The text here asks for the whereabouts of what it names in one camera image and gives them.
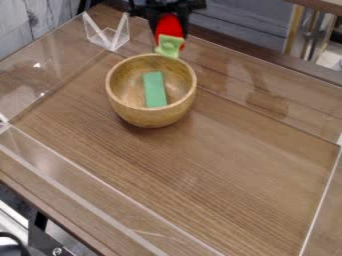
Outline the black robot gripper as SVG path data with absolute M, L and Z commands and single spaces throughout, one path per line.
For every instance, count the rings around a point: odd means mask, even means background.
M 131 16 L 148 17 L 154 41 L 158 41 L 157 28 L 164 14 L 177 14 L 182 25 L 184 38 L 189 35 L 190 14 L 208 8 L 206 0 L 129 0 Z

